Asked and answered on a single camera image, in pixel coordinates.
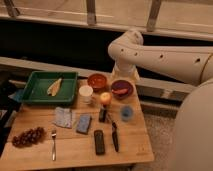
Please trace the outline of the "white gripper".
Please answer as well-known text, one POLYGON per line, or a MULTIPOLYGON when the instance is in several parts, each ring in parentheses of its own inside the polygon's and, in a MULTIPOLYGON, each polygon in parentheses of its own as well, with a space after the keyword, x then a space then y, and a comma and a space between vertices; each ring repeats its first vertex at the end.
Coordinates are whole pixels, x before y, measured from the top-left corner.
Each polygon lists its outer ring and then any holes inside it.
POLYGON ((118 78, 127 78, 134 82, 140 80, 140 76, 135 65, 116 62, 111 73, 111 79, 118 78))

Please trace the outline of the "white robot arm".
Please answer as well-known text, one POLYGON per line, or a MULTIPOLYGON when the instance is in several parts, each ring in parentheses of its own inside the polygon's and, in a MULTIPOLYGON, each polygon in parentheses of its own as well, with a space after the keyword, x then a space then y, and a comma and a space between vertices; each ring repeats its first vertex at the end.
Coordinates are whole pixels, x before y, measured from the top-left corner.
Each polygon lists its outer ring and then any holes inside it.
POLYGON ((213 46, 145 46, 130 29, 108 54, 121 75, 133 77, 142 67, 196 87, 177 113, 168 171, 213 171, 213 46))

